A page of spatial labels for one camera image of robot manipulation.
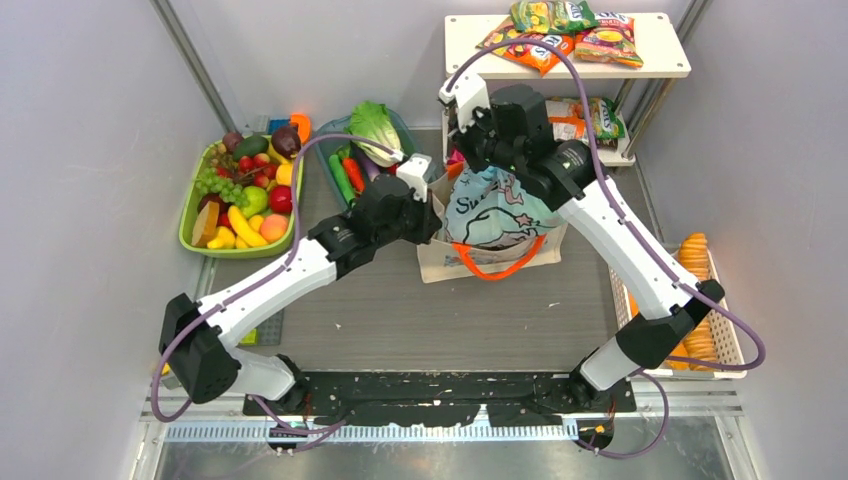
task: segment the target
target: blue object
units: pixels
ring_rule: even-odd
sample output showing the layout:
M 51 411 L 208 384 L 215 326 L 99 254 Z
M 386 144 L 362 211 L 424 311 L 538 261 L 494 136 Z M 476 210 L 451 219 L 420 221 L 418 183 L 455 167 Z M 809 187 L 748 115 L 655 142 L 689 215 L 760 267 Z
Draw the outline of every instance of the blue object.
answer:
M 393 112 L 389 109 L 389 119 L 392 121 L 392 126 L 395 127 L 395 130 L 398 133 L 398 138 L 400 138 L 400 146 L 403 148 L 403 153 L 407 155 L 412 155 L 413 153 L 420 153 L 421 149 L 418 148 L 418 144 L 412 138 L 412 133 L 409 131 L 409 127 L 403 122 L 403 119 L 400 118 L 400 115 Z M 331 122 L 327 122 L 318 129 L 316 132 L 316 136 L 324 135 L 325 133 L 345 133 L 347 127 L 350 125 L 350 115 L 339 118 L 338 120 L 333 120 Z M 333 178 L 333 172 L 330 171 L 330 164 L 328 160 L 330 155 L 336 153 L 336 151 L 347 144 L 347 140 L 327 140 L 324 142 L 318 142 L 315 144 L 314 150 L 315 154 L 318 156 L 318 163 L 321 164 L 321 168 L 324 170 L 324 175 L 327 176 L 327 181 L 330 182 L 330 190 L 333 191 L 333 195 L 336 197 L 336 200 L 339 202 L 339 206 L 342 210 L 347 210 L 347 203 L 344 200 L 344 196 L 342 196 L 341 190 L 339 190 L 339 186 L 336 183 L 336 180 Z
M 288 118 L 275 118 L 268 122 L 268 135 L 276 132 L 278 128 L 285 127 L 291 123 L 291 120 Z
M 515 175 L 496 167 L 466 168 L 445 207 L 447 242 L 502 250 L 544 235 L 565 220 L 521 188 Z

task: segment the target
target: green apple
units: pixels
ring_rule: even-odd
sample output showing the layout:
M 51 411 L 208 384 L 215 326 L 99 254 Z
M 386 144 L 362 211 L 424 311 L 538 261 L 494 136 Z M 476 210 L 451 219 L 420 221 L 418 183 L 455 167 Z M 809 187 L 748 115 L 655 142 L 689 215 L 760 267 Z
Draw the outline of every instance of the green apple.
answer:
M 244 187 L 243 192 L 247 197 L 247 206 L 241 209 L 245 218 L 250 218 L 268 208 L 268 193 L 264 188 L 251 185 Z

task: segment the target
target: gray wall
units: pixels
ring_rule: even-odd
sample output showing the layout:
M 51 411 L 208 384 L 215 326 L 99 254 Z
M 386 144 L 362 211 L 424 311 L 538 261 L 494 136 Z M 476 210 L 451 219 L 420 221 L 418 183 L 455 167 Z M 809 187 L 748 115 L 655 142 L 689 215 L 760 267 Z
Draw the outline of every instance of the gray wall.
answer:
M 714 2 L 639 156 L 666 238 L 706 232 L 731 309 L 769 347 L 738 382 L 765 478 L 848 468 L 848 9 L 815 4 L 804 26 L 797 8 Z
M 0 478 L 126 478 L 220 127 L 148 2 L 3 2 L 0 45 Z
M 433 128 L 441 121 L 436 98 L 445 81 L 445 16 L 506 15 L 513 0 L 172 3 L 240 125 L 257 114 L 302 111 L 317 128 L 369 99 L 386 103 L 410 126 Z M 676 23 L 687 2 L 590 4 L 596 11 L 665 12 Z M 614 95 L 619 84 L 597 81 L 588 88 Z M 568 81 L 532 85 L 551 94 L 574 91 Z

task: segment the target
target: wicker basket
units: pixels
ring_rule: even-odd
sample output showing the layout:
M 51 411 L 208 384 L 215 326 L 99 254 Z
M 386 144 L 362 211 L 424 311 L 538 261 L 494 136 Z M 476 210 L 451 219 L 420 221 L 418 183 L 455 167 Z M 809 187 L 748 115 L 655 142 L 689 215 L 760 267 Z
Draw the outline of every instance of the wicker basket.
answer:
M 709 253 L 710 259 L 710 278 L 718 280 L 718 274 L 715 270 L 712 253 Z M 615 318 L 618 323 L 618 328 L 623 327 L 630 321 L 630 300 L 627 295 L 627 287 L 621 281 L 618 275 L 610 269 L 610 282 L 612 283 L 612 295 L 615 300 Z M 722 299 L 719 304 L 727 308 L 727 303 Z M 705 322 L 710 324 L 710 333 L 715 343 L 716 354 L 718 361 L 724 365 L 741 365 L 744 362 L 742 358 L 742 350 L 739 348 L 739 339 L 736 337 L 736 329 L 730 320 L 724 318 L 716 311 L 711 311 Z M 661 377 L 679 377 L 688 379 L 704 379 L 714 380 L 723 378 L 744 378 L 748 374 L 747 371 L 742 372 L 699 372 L 693 370 L 674 370 L 668 367 L 662 367 L 655 370 L 646 370 L 647 373 Z

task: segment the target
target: eggplant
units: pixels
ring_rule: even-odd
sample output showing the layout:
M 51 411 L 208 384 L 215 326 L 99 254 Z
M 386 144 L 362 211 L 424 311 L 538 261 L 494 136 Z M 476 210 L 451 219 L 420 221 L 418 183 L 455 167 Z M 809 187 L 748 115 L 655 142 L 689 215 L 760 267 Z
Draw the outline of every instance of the eggplant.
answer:
M 371 160 L 371 157 L 365 153 L 365 150 L 359 148 L 359 146 L 353 142 L 350 143 L 350 156 L 356 160 L 356 163 L 362 168 L 362 171 L 365 172 L 365 176 L 368 177 L 369 181 L 373 181 L 374 178 L 380 174 L 380 167 Z
M 284 125 L 271 134 L 271 146 L 280 155 L 293 159 L 300 151 L 300 137 L 297 130 L 290 125 Z

